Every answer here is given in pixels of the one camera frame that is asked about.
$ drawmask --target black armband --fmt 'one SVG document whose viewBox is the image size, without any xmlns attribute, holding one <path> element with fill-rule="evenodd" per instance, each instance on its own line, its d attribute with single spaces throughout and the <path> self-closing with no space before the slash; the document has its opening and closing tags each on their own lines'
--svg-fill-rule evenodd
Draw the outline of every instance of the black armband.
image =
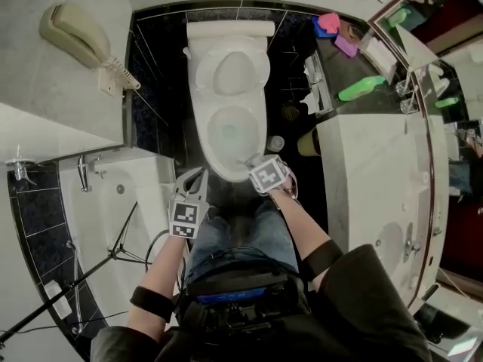
<svg viewBox="0 0 483 362">
<path fill-rule="evenodd" d="M 144 287 L 136 287 L 130 302 L 144 311 L 163 318 L 166 323 L 170 321 L 174 310 L 171 299 Z"/>
<path fill-rule="evenodd" d="M 334 240 L 326 241 L 302 261 L 301 273 L 309 280 L 313 280 L 333 265 L 342 255 L 343 252 Z"/>
</svg>

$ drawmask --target blue jeans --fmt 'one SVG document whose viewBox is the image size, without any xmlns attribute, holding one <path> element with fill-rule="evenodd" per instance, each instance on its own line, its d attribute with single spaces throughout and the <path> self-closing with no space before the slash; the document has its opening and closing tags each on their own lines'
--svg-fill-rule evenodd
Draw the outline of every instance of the blue jeans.
<svg viewBox="0 0 483 362">
<path fill-rule="evenodd" d="M 232 248 L 230 236 L 225 219 L 220 216 L 205 218 L 186 264 L 185 285 L 234 262 L 275 261 L 289 271 L 298 272 L 290 233 L 272 201 L 265 201 L 258 207 L 243 247 Z"/>
<path fill-rule="evenodd" d="M 463 193 L 472 193 L 469 171 L 468 162 L 450 162 L 450 186 Z"/>
</svg>

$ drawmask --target dark countertop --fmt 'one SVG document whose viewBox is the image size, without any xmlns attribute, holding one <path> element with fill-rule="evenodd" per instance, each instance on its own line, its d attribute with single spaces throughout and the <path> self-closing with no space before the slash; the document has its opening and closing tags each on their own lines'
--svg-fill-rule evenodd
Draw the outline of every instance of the dark countertop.
<svg viewBox="0 0 483 362">
<path fill-rule="evenodd" d="M 399 103 L 404 99 L 395 92 L 395 83 L 404 79 L 404 72 L 396 71 L 391 85 L 380 84 L 369 94 L 350 102 L 343 102 L 337 95 L 368 76 L 379 75 L 379 72 L 360 52 L 353 58 L 346 56 L 333 45 L 331 39 L 317 39 L 318 55 L 332 94 L 332 104 L 337 114 L 398 114 L 401 112 Z"/>
</svg>

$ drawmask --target toilet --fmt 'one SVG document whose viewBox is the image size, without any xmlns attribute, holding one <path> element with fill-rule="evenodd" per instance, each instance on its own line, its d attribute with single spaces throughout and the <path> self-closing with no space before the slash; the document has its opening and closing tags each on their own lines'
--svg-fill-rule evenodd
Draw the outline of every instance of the toilet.
<svg viewBox="0 0 483 362">
<path fill-rule="evenodd" d="M 275 25 L 219 20 L 188 23 L 186 31 L 189 92 L 203 153 L 226 181 L 244 181 L 245 162 L 265 150 L 266 38 Z"/>
</svg>

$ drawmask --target beige telephone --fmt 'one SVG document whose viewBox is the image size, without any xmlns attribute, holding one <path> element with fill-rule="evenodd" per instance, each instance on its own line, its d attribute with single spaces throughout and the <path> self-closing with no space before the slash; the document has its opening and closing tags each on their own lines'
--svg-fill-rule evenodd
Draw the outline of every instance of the beige telephone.
<svg viewBox="0 0 483 362">
<path fill-rule="evenodd" d="M 77 4 L 52 5 L 44 12 L 38 30 L 43 38 L 90 69 L 109 68 L 125 88 L 141 87 L 122 63 L 110 56 L 111 44 L 100 24 Z"/>
</svg>

